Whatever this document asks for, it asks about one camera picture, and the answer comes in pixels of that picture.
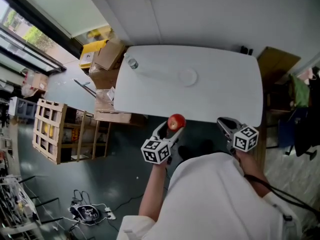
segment yellow box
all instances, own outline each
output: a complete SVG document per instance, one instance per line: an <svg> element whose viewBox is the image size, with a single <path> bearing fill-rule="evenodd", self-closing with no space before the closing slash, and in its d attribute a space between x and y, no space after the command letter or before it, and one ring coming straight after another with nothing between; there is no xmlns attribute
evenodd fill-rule
<svg viewBox="0 0 320 240"><path fill-rule="evenodd" d="M83 46L83 50L80 57L79 67L81 69L88 69L94 59L95 52L105 47L107 40L95 41Z"/></svg>

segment green bag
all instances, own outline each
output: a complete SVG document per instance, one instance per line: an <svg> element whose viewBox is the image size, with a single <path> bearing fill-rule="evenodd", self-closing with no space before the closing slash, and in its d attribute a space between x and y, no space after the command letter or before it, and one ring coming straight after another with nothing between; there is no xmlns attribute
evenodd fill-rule
<svg viewBox="0 0 320 240"><path fill-rule="evenodd" d="M309 106L310 89L300 78L290 75L291 88L289 94L294 100L296 108L306 108Z"/></svg>

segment sleeve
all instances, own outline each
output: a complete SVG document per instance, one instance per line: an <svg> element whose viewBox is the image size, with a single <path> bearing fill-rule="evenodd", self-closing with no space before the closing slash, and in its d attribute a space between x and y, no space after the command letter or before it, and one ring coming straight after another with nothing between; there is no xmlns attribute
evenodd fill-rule
<svg viewBox="0 0 320 240"><path fill-rule="evenodd" d="M155 221L146 216L125 216L116 240L140 240L154 224Z"/></svg>
<svg viewBox="0 0 320 240"><path fill-rule="evenodd" d="M301 224L297 215L290 209L288 204L272 192L266 194L263 197L263 200L265 200L268 204L276 208L282 214L282 239L300 240L302 237Z"/></svg>

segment cardboard box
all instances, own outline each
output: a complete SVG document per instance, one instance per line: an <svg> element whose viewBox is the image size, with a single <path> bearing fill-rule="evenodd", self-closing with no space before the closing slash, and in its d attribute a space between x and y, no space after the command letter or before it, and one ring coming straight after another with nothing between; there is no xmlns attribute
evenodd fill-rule
<svg viewBox="0 0 320 240"><path fill-rule="evenodd" d="M124 52L125 47L122 44L110 40L105 47L94 53L89 76L97 90L116 87Z"/></svg>
<svg viewBox="0 0 320 240"><path fill-rule="evenodd" d="M126 113L115 110L114 102L111 101L107 95L108 91L108 89L96 91L94 120L136 126L142 126L146 123L146 118L142 114Z"/></svg>
<svg viewBox="0 0 320 240"><path fill-rule="evenodd" d="M31 87L36 88L40 91L46 92L48 87L48 80L49 80L48 76L41 73L35 73Z"/></svg>
<svg viewBox="0 0 320 240"><path fill-rule="evenodd" d="M89 70L89 76L92 79L97 90L111 89L116 87L119 68L113 70L105 70L97 64L92 64Z"/></svg>
<svg viewBox="0 0 320 240"><path fill-rule="evenodd" d="M94 53L92 63L98 64L105 70L112 70L124 51L124 45L109 40L103 48Z"/></svg>

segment box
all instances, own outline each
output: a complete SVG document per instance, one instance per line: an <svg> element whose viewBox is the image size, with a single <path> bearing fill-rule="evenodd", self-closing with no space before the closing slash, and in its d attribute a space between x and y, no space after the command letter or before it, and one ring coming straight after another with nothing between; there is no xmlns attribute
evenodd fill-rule
<svg viewBox="0 0 320 240"><path fill-rule="evenodd" d="M47 86L48 86L48 80L49 80L48 76L41 73L35 73L31 87L36 88L40 91L46 92Z"/></svg>
<svg viewBox="0 0 320 240"><path fill-rule="evenodd" d="M126 113L115 110L114 102L111 101L107 95L108 91L108 89L96 90L94 120L136 126L143 126L146 123L146 118L142 114Z"/></svg>
<svg viewBox="0 0 320 240"><path fill-rule="evenodd" d="M104 47L94 53L92 63L98 64L105 70L112 70L124 51L125 47L122 44L107 41Z"/></svg>
<svg viewBox="0 0 320 240"><path fill-rule="evenodd" d="M108 41L100 51L94 53L89 77L97 90L116 86L125 47L121 43Z"/></svg>
<svg viewBox="0 0 320 240"><path fill-rule="evenodd" d="M25 98L35 95L36 92L44 94L47 91L48 80L48 76L29 69L22 83L21 94Z"/></svg>
<svg viewBox="0 0 320 240"><path fill-rule="evenodd" d="M95 52L103 48L107 43L107 40L95 41L83 45L79 67L81 69L88 69L91 66L91 63L94 59Z"/></svg>
<svg viewBox="0 0 320 240"><path fill-rule="evenodd" d="M97 90L111 89L111 87L116 86L119 70L119 68L105 70L93 63L89 70L89 77L92 79Z"/></svg>

